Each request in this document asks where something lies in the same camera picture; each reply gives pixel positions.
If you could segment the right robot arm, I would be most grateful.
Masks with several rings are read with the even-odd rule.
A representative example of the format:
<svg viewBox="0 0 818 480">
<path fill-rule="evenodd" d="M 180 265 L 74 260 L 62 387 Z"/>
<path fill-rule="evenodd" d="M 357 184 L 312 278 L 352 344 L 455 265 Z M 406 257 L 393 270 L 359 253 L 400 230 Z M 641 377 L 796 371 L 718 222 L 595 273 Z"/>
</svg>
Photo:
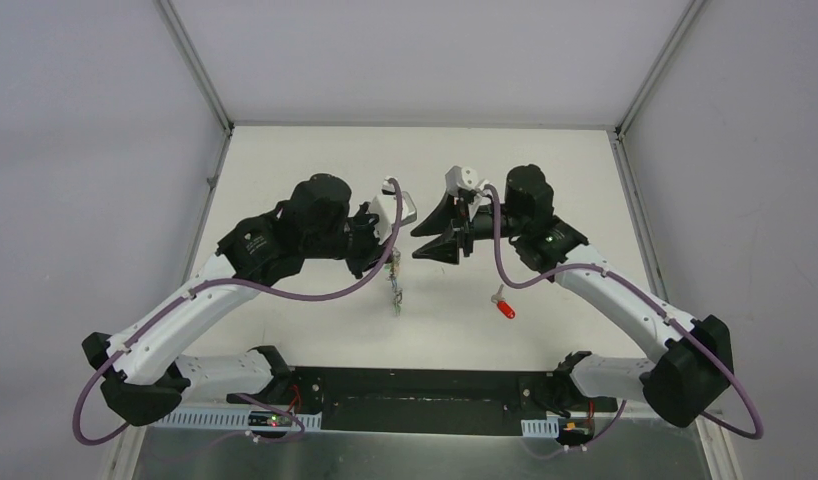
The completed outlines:
<svg viewBox="0 0 818 480">
<path fill-rule="evenodd" d="M 569 415 L 598 397 L 643 402 L 664 421 L 687 427 L 704 415 L 734 377 L 730 331 L 710 315 L 698 319 L 625 278 L 555 212 L 554 190 L 534 164 L 512 168 L 504 191 L 467 167 L 452 167 L 436 208 L 411 234 L 428 241 L 415 259 L 456 265 L 477 241 L 493 243 L 495 262 L 511 245 L 542 279 L 583 299 L 642 351 L 640 358 L 568 354 L 532 390 L 537 406 Z"/>
</svg>

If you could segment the keyring with keys bunch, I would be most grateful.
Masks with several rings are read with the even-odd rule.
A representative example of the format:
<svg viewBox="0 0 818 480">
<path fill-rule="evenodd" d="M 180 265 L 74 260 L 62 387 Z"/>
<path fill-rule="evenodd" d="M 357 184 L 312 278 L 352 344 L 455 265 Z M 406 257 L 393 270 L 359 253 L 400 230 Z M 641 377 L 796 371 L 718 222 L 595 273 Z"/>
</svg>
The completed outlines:
<svg viewBox="0 0 818 480">
<path fill-rule="evenodd" d="M 392 292 L 392 307 L 396 317 L 401 315 L 403 303 L 403 289 L 399 284 L 400 266 L 401 252 L 394 248 L 386 263 L 386 270 Z"/>
</svg>

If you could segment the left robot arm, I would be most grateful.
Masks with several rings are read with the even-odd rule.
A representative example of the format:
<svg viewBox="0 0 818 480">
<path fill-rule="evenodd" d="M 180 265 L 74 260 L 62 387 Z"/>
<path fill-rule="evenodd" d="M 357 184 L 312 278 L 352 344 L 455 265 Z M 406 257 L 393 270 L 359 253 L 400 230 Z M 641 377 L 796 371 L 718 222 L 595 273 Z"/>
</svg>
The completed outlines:
<svg viewBox="0 0 818 480">
<path fill-rule="evenodd" d="M 282 297 L 281 280 L 309 260 L 345 263 L 355 286 L 388 261 L 413 203 L 394 178 L 358 208 L 348 184 L 319 173 L 298 183 L 269 212 L 239 221 L 187 282 L 164 303 L 114 335 L 93 333 L 82 344 L 92 384 L 131 426 L 154 423 L 187 400 L 258 396 L 282 402 L 288 367 L 273 346 L 225 356 L 191 356 L 189 347 L 217 322 L 261 294 Z"/>
</svg>

